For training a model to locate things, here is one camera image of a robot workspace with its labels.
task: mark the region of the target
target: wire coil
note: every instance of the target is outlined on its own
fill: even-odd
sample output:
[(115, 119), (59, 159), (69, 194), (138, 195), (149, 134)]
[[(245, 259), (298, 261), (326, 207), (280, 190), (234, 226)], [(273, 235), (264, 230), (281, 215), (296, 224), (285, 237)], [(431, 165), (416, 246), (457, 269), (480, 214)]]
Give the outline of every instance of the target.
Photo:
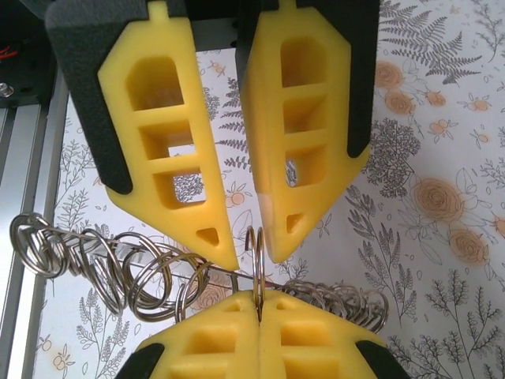
[[(327, 286), (300, 280), (290, 280), (283, 285), (267, 283), (261, 228), (255, 234), (249, 227), (245, 239), (246, 250), (252, 252), (252, 276), (216, 268), (195, 253), (153, 242), (140, 233), (127, 231), (114, 239), (104, 238), (93, 229), (78, 234), (52, 227), (36, 213), (14, 218), (10, 240), (23, 264), (35, 274), (48, 279), (66, 272), (83, 276), (91, 282), (111, 313), (120, 314), (128, 307), (142, 321), (172, 317), (176, 322), (184, 320), (186, 310), (209, 285), (210, 270), (225, 272), (230, 277), (228, 289), (233, 293), (239, 291), (239, 279), (252, 280), (252, 296), (259, 317), (267, 285), (373, 332), (381, 330), (389, 313), (387, 298), (375, 290), (359, 291), (343, 283)], [(146, 254), (151, 256), (150, 260), (144, 259), (142, 265), (135, 262)], [(190, 276), (174, 271), (181, 263), (189, 266)], [(157, 295), (146, 288), (155, 277), (161, 288)], [(184, 278), (187, 282), (180, 283), (174, 291), (174, 278)]]

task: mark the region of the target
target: screw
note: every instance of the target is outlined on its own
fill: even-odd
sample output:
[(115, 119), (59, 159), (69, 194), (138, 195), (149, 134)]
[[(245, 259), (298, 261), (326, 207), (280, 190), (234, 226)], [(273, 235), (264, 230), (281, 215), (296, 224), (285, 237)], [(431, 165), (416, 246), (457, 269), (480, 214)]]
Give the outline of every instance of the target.
[(14, 89), (7, 83), (0, 83), (0, 97), (10, 97), (14, 93)]

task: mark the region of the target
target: yellow foam pad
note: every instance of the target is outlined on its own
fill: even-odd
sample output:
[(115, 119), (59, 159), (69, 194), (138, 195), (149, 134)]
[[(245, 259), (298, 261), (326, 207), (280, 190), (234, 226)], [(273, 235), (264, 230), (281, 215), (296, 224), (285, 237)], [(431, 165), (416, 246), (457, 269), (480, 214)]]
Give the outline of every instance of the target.
[(150, 379), (376, 379), (355, 343), (377, 335), (278, 291), (258, 324), (251, 291), (238, 292), (145, 340), (165, 350)]
[[(107, 189), (128, 213), (228, 270), (238, 268), (225, 191), (189, 20), (148, 3), (149, 20), (128, 24), (98, 71), (103, 97), (133, 181), (127, 195)], [(168, 148), (195, 152), (169, 156)], [(185, 203), (174, 181), (201, 174), (205, 201)]]
[[(256, 29), (241, 102), (271, 259), (287, 259), (352, 182), (347, 155), (350, 45), (314, 8), (280, 0)], [(286, 182), (286, 162), (297, 183)]]

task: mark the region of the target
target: floral wallpaper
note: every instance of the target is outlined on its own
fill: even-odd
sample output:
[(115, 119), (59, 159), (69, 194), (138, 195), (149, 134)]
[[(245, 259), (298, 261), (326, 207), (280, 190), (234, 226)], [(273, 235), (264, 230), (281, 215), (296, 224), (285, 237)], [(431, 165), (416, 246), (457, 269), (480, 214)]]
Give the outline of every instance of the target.
[[(381, 290), (391, 312), (380, 335), (412, 378), (505, 377), (504, 20), (500, 0), (381, 0), (370, 159), (294, 255), (267, 262), (280, 283)], [(245, 232), (260, 216), (234, 51), (197, 59), (230, 228), (250, 272)], [(203, 196), (197, 175), (177, 180), (180, 201)], [(293, 162), (286, 180), (297, 180)], [(54, 223), (172, 242), (111, 204), (71, 100)], [(191, 311), (226, 297), (227, 280), (214, 272)], [(111, 379), (171, 324), (114, 317), (86, 280), (57, 278), (47, 284), (35, 377)]]

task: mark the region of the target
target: red wire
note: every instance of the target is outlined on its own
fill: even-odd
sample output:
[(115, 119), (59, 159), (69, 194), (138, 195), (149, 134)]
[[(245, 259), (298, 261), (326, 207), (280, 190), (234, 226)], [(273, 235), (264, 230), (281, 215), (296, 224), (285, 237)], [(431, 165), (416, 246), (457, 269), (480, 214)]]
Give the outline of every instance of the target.
[(0, 59), (6, 59), (6, 58), (12, 58), (13, 56), (17, 55), (17, 51), (13, 51), (12, 53), (0, 55)]

